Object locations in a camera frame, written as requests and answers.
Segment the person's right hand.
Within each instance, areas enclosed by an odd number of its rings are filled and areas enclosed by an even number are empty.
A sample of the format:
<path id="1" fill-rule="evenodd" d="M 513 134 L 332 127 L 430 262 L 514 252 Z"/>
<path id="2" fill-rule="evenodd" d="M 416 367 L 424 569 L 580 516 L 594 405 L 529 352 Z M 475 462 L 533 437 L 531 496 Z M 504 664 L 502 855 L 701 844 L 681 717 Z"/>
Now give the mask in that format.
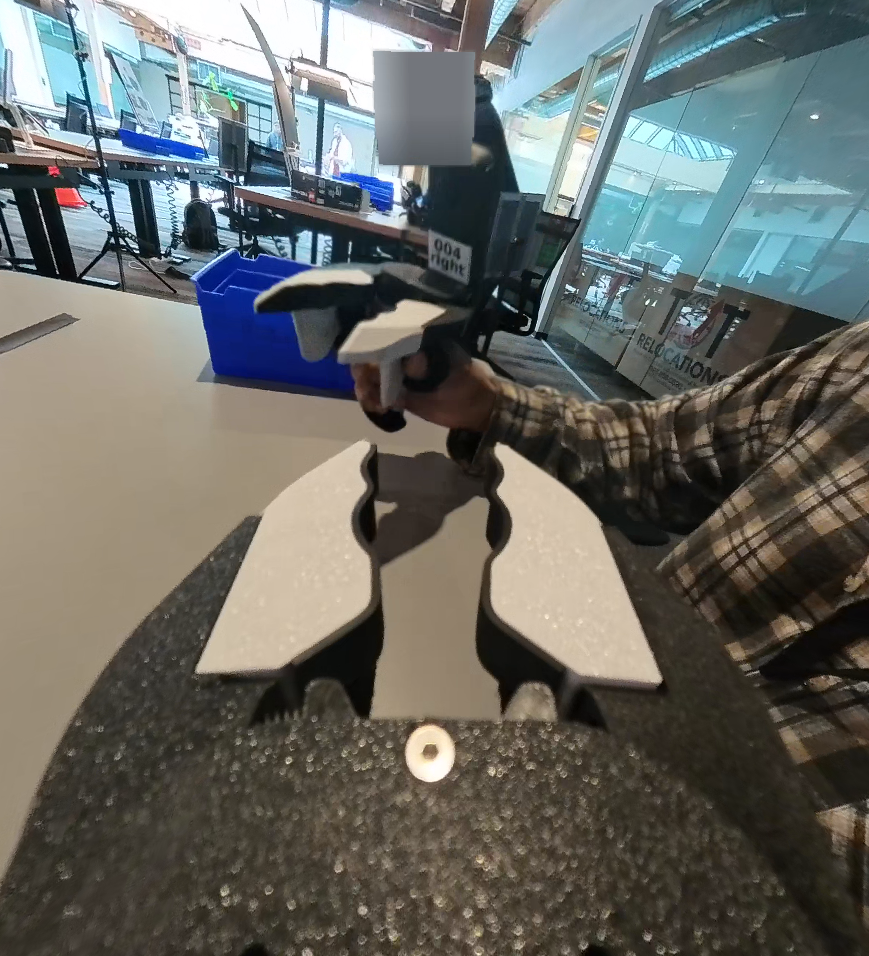
<path id="1" fill-rule="evenodd" d="M 357 363 L 351 367 L 356 400 L 366 413 L 384 414 L 380 367 Z M 501 379 L 489 365 L 461 353 L 452 359 L 451 370 L 438 389 L 410 391 L 405 386 L 394 409 L 447 429 L 483 433 L 490 423 Z"/>

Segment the blue plastic bin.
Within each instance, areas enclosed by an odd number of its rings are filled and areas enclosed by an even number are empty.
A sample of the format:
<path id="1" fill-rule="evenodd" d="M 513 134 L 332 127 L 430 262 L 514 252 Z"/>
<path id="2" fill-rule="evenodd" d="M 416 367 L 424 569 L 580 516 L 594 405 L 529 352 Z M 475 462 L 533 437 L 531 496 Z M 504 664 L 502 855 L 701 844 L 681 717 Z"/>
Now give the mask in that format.
<path id="1" fill-rule="evenodd" d="M 195 273 L 192 281 L 216 376 L 352 392 L 348 368 L 333 356 L 317 362 L 303 358 L 289 314 L 259 315 L 254 310 L 261 293 L 310 269 L 290 258 L 267 254 L 247 258 L 230 248 Z"/>

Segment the printed cardboard box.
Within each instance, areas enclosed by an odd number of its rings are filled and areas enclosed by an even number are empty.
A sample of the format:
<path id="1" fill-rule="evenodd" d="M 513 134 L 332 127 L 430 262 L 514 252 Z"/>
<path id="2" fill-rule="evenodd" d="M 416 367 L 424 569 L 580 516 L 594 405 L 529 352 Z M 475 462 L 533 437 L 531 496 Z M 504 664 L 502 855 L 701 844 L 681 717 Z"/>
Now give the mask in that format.
<path id="1" fill-rule="evenodd" d="M 751 312 L 724 286 L 672 284 L 644 312 L 617 372 L 651 397 L 712 385 L 739 367 L 730 349 Z"/>

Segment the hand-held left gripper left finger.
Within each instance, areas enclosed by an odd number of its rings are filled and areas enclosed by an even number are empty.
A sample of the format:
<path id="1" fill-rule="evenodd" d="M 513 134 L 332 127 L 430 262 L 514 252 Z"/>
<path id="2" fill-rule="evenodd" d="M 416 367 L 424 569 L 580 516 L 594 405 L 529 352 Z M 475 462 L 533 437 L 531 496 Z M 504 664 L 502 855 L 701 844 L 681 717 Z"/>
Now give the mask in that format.
<path id="1" fill-rule="evenodd" d="M 383 646 L 377 447 L 354 443 L 263 510 L 195 674 L 263 678 L 319 660 L 336 679 Z"/>

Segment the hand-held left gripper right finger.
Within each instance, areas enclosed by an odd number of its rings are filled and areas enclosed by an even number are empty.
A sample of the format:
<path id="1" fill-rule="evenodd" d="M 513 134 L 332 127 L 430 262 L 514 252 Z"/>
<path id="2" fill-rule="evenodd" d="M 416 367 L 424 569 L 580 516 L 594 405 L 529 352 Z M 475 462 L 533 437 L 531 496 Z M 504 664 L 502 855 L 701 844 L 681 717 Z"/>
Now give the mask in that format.
<path id="1" fill-rule="evenodd" d="M 663 677 L 596 514 L 513 448 L 490 452 L 483 665 L 498 682 L 656 691 Z"/>

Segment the wooden office desk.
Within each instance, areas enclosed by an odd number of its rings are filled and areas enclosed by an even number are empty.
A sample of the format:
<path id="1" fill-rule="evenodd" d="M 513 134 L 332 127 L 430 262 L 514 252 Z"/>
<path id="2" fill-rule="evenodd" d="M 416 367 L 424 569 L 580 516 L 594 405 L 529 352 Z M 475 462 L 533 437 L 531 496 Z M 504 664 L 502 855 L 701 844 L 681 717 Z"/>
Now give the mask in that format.
<path id="1" fill-rule="evenodd" d="M 409 225 L 403 213 L 320 206 L 293 197 L 287 187 L 237 186 L 235 195 L 251 205 L 285 214 L 304 232 L 329 237 L 330 253 L 312 250 L 313 264 L 368 262 L 369 253 L 381 246 L 393 248 L 398 261 L 428 260 L 428 232 Z"/>
<path id="2" fill-rule="evenodd" d="M 29 269 L 47 278 L 78 282 L 56 190 L 76 183 L 81 172 L 98 172 L 100 162 L 37 146 L 8 150 L 13 139 L 13 130 L 0 123 L 0 190 L 13 195 L 30 252 Z"/>
<path id="3" fill-rule="evenodd" d="M 91 136 L 51 130 L 31 133 L 40 147 L 94 158 Z M 125 147 L 119 139 L 102 137 L 104 155 L 108 161 L 109 181 L 126 186 L 133 225 L 131 233 L 138 252 L 144 258 L 174 258 L 184 251 L 192 251 L 181 243 L 184 209 L 190 199 L 204 199 L 202 186 L 222 187 L 226 181 L 216 162 L 184 161 L 153 156 Z M 167 192 L 168 232 L 160 231 L 154 201 L 154 185 L 162 185 Z"/>

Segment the small blue storage bin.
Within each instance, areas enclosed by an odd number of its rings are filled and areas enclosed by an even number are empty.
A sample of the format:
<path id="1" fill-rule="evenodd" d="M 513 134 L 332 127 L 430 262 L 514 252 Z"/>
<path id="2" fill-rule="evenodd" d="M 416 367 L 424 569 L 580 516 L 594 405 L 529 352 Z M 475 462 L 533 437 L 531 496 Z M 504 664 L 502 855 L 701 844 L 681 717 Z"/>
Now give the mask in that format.
<path id="1" fill-rule="evenodd" d="M 383 213 L 389 213 L 393 210 L 395 205 L 393 182 L 354 172 L 343 172 L 340 174 L 340 179 L 358 185 L 366 191 L 369 202 L 375 210 Z"/>
<path id="2" fill-rule="evenodd" d="M 120 128 L 118 137 L 125 147 L 153 156 L 184 161 L 206 161 L 208 156 L 206 151 L 198 145 L 170 137 L 157 137 L 137 130 Z"/>

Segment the black cardboard box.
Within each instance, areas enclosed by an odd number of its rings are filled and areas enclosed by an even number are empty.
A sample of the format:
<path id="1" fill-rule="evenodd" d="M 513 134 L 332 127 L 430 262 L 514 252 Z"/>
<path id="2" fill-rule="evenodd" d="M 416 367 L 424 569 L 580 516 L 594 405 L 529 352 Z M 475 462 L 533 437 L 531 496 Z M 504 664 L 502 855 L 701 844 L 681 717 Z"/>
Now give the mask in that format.
<path id="1" fill-rule="evenodd" d="M 294 200 L 312 206 L 350 212 L 362 212 L 365 209 L 363 187 L 343 179 L 293 169 L 290 173 L 290 191 Z"/>

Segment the black backpack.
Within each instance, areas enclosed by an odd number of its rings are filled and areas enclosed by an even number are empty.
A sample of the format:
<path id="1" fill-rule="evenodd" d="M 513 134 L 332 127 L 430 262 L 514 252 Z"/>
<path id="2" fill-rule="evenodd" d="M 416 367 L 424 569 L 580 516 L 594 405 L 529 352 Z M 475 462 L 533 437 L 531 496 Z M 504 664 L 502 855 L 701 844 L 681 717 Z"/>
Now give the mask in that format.
<path id="1" fill-rule="evenodd" d="M 194 251 L 217 252 L 217 220 L 212 205 L 202 199 L 190 199 L 183 212 L 181 243 Z"/>

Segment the person's right forearm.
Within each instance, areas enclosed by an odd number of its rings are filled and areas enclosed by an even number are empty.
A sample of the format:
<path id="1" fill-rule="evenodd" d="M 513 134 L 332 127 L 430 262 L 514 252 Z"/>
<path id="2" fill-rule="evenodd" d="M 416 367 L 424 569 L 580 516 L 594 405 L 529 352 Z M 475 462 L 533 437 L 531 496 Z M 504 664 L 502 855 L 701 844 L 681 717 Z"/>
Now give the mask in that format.
<path id="1" fill-rule="evenodd" d="M 869 546 L 869 320 L 658 400 L 487 385 L 486 423 L 449 430 L 472 471 L 506 445 L 591 507 L 681 534 L 745 487 L 722 521 Z"/>

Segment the black tripod stand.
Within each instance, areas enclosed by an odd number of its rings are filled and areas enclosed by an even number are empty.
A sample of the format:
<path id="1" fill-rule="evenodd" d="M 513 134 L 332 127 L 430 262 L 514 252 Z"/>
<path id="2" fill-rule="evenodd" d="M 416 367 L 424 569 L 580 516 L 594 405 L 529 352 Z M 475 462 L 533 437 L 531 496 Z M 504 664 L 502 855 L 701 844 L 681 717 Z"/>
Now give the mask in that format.
<path id="1" fill-rule="evenodd" d="M 163 274 L 157 272 L 152 267 L 147 258 L 142 257 L 142 254 L 134 250 L 132 245 L 125 245 L 123 242 L 124 236 L 117 220 L 112 191 L 109 184 L 108 161 L 104 155 L 102 137 L 96 118 L 96 101 L 90 89 L 89 75 L 87 73 L 87 64 L 89 63 L 92 66 L 94 77 L 96 77 L 98 74 L 98 56 L 97 50 L 94 47 L 94 33 L 92 30 L 88 31 L 88 41 L 84 44 L 80 39 L 80 31 L 77 29 L 77 24 L 75 21 L 75 15 L 78 11 L 77 3 L 73 1 L 64 1 L 63 6 L 66 13 L 66 20 L 70 29 L 70 37 L 73 45 L 73 56 L 77 62 L 81 79 L 83 100 L 86 104 L 87 120 L 90 127 L 91 140 L 94 149 L 92 155 L 97 160 L 99 181 L 102 185 L 103 195 L 106 201 L 106 218 L 109 228 L 108 236 L 104 241 L 104 245 L 102 246 L 99 254 L 94 258 L 89 266 L 84 269 L 82 273 L 80 273 L 80 278 L 83 279 L 88 277 L 90 272 L 92 272 L 95 267 L 99 265 L 108 254 L 111 253 L 115 256 L 117 264 L 118 288 L 120 291 L 126 292 L 126 270 L 123 261 L 123 254 L 126 252 L 130 260 L 135 265 L 152 275 L 171 295 L 177 295 L 178 291 L 168 280 L 166 280 Z"/>

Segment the wooden post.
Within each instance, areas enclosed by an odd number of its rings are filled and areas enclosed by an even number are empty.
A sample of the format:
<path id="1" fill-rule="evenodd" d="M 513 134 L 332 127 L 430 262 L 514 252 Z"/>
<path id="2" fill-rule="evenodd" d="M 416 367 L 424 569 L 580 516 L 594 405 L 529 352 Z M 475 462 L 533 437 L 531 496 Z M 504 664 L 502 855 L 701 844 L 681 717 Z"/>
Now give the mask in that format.
<path id="1" fill-rule="evenodd" d="M 472 54 L 474 74 L 479 75 L 488 44 L 494 1 L 466 1 L 457 44 L 460 53 Z"/>

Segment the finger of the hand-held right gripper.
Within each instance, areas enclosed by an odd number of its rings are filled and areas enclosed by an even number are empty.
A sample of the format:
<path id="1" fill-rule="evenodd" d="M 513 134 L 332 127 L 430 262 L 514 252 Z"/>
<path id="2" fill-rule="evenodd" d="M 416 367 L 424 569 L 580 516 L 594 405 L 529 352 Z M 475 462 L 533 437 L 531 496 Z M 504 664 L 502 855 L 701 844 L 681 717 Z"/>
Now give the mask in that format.
<path id="1" fill-rule="evenodd" d="M 392 310 L 359 321 L 337 351 L 339 363 L 373 364 L 379 372 L 381 411 L 400 413 L 405 363 L 419 353 L 428 328 L 448 317 L 445 306 L 405 299 Z"/>
<path id="2" fill-rule="evenodd" d="M 359 268 L 313 268 L 259 294 L 257 315 L 285 313 L 302 359 L 317 362 L 335 353 L 375 302 L 376 274 Z"/>

